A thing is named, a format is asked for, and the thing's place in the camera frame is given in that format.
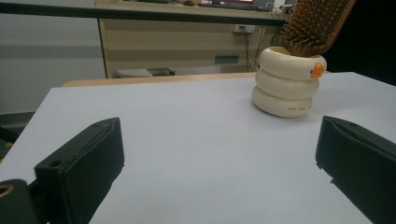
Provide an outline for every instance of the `wall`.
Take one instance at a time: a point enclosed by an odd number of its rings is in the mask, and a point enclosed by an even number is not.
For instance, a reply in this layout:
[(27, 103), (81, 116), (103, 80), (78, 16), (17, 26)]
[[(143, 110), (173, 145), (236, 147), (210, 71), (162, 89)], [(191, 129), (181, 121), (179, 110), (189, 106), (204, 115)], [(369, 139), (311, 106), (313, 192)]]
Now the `wall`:
[[(93, 7), (93, 0), (2, 2)], [(104, 77), (95, 19), (0, 14), (0, 114), (34, 112), (50, 88)]]

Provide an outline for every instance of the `screw hole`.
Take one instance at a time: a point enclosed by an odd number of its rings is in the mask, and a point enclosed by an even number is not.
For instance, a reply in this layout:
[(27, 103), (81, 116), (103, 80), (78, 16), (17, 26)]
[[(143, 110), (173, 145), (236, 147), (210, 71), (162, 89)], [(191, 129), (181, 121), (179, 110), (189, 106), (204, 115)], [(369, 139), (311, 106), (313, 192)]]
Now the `screw hole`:
[(0, 198), (8, 195), (12, 190), (14, 190), (13, 185), (2, 185), (0, 186)]
[(60, 164), (61, 164), (60, 161), (52, 161), (52, 162), (49, 164), (49, 166), (50, 166), (50, 167), (57, 167), (57, 166), (59, 166)]

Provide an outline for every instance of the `hairbrush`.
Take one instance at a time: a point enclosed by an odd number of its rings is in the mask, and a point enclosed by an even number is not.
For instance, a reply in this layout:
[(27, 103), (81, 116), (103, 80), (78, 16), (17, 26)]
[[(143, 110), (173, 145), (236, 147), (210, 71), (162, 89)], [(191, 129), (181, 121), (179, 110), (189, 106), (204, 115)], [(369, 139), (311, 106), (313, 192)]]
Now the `hairbrush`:
[(283, 27), (282, 46), (292, 56), (311, 57), (328, 50), (356, 0), (298, 0)]

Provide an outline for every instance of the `stacked white rings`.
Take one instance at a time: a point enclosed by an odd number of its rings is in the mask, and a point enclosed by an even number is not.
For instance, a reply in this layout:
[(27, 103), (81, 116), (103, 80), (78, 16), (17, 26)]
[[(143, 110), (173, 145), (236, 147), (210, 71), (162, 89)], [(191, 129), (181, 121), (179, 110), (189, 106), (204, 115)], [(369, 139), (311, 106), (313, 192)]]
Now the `stacked white rings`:
[(283, 118), (298, 118), (312, 107), (319, 88), (318, 78), (326, 70), (326, 60), (291, 56), (282, 47), (265, 49), (251, 98), (261, 110)]

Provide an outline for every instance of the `white table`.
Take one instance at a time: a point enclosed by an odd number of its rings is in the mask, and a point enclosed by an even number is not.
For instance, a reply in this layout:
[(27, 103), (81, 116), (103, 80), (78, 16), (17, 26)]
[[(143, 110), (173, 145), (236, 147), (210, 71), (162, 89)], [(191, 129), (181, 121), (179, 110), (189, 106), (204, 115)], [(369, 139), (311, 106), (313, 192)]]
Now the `white table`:
[(282, 119), (251, 102), (254, 86), (242, 77), (54, 88), (0, 164), (0, 180), (32, 182), (52, 151), (119, 117), (125, 167), (92, 223), (370, 223), (316, 166), (318, 134), (326, 115), (396, 142), (396, 88), (326, 74), (313, 109)]

